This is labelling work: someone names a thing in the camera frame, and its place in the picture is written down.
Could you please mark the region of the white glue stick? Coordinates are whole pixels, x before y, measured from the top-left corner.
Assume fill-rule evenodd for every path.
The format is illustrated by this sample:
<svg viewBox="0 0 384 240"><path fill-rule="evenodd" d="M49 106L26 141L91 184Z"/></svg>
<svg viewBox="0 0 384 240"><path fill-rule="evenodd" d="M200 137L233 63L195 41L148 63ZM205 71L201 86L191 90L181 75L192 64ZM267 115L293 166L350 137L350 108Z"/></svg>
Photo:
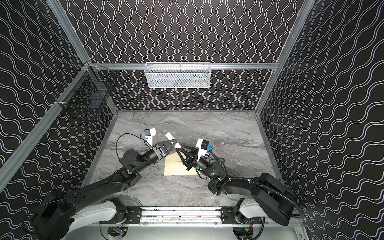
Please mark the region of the white glue stick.
<svg viewBox="0 0 384 240"><path fill-rule="evenodd" d="M179 142L174 138L174 136L170 132L166 133L166 137L169 141L171 141L171 144L174 146L175 149L182 148L182 146L179 144Z"/></svg>

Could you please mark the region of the cream yellow envelope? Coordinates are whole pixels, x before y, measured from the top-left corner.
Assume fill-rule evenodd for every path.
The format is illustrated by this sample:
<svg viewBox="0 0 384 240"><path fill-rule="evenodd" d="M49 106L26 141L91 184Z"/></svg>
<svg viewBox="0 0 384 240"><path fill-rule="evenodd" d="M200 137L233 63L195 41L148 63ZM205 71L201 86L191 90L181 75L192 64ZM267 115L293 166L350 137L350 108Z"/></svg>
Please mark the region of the cream yellow envelope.
<svg viewBox="0 0 384 240"><path fill-rule="evenodd" d="M187 170L187 167L183 165L180 156L177 153L168 155L165 160L165 176L188 176L197 175L195 170Z"/></svg>

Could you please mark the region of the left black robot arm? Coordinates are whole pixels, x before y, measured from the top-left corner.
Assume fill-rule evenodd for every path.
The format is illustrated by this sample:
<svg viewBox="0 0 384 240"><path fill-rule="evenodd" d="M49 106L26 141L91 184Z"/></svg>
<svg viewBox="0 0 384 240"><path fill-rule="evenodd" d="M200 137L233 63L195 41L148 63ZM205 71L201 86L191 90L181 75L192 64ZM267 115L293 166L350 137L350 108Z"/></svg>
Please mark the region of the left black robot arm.
<svg viewBox="0 0 384 240"><path fill-rule="evenodd" d="M175 140L159 142L144 154L128 150L119 160L122 168L111 176L83 188L60 192L52 191L36 208L32 226L40 240L59 240L75 224L75 214L114 193L125 191L140 179L140 172L148 166L166 158L173 149L181 145Z"/></svg>

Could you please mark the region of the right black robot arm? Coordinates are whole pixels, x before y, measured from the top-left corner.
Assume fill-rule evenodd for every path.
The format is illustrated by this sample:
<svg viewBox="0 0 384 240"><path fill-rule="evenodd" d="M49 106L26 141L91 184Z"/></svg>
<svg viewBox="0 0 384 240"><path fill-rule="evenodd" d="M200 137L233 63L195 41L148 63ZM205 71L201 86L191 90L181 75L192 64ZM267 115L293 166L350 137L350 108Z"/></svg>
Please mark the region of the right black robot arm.
<svg viewBox="0 0 384 240"><path fill-rule="evenodd" d="M282 226L287 226L291 218L304 216L297 197L272 175L263 173L254 178L232 176L225 159L215 155L211 147L204 150L182 145L176 152L188 171L194 168L201 179L209 180L208 189L215 196L224 193L250 197L267 217Z"/></svg>

